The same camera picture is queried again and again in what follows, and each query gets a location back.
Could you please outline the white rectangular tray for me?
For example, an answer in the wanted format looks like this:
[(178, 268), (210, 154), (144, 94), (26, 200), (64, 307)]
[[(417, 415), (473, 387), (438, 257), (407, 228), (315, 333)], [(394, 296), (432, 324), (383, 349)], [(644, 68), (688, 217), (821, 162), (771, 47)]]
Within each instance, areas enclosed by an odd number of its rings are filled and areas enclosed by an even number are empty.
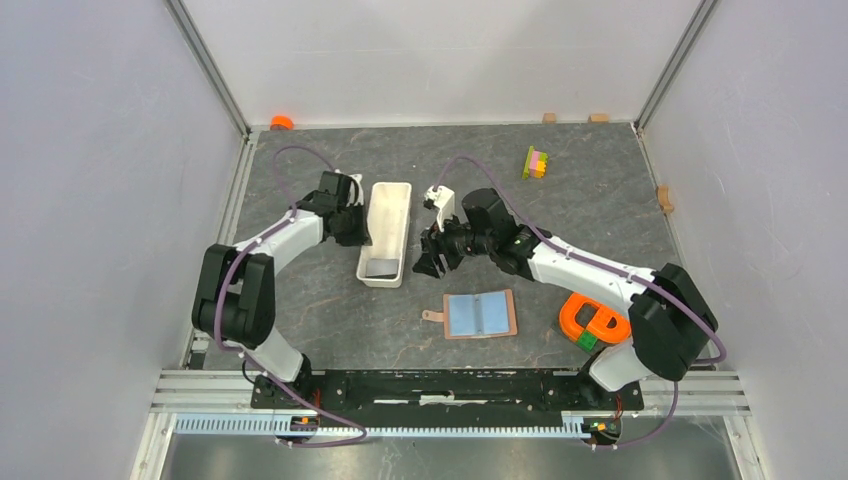
[[(357, 264), (356, 278), (371, 288), (398, 288), (402, 284), (410, 226), (412, 184), (408, 182), (376, 182), (367, 206), (367, 225), (371, 245), (363, 246)], [(399, 259), (400, 274), (392, 279), (365, 277), (365, 264), (370, 258)]]

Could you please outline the brown leather card holder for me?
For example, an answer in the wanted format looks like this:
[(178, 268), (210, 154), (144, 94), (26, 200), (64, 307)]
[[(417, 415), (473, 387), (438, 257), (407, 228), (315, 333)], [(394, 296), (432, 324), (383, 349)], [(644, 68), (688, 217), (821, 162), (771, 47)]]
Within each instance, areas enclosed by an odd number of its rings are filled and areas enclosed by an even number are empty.
[(445, 294), (441, 311), (424, 310), (424, 321), (439, 323), (449, 340), (487, 339), (518, 334), (513, 291)]

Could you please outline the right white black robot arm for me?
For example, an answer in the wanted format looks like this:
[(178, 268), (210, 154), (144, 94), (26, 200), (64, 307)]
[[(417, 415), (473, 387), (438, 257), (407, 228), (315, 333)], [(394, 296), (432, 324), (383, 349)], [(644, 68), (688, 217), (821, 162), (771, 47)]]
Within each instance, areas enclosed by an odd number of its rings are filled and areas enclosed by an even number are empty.
[(682, 380), (717, 339), (714, 314), (679, 265), (652, 270), (576, 248), (518, 223), (493, 188), (462, 199), (464, 220), (455, 215), (455, 195), (447, 187), (430, 187), (424, 205), (435, 211), (436, 220), (421, 234), (422, 255), (414, 272), (440, 278), (467, 257), (485, 256), (506, 274), (582, 294), (628, 320), (630, 333), (607, 341), (577, 382), (580, 400), (591, 408), (606, 406), (618, 390), (649, 375)]

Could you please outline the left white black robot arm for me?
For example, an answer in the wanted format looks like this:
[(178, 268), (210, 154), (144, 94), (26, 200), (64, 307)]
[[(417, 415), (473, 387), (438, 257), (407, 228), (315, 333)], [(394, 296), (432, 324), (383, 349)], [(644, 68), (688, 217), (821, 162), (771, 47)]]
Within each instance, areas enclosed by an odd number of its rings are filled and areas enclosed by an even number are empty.
[(203, 255), (191, 322), (226, 351), (255, 361), (277, 380), (290, 407), (306, 405), (313, 379), (307, 359), (276, 330), (276, 276), (307, 250), (332, 239), (342, 247), (370, 244), (359, 174), (322, 173), (318, 187), (280, 220), (235, 245), (213, 244)]

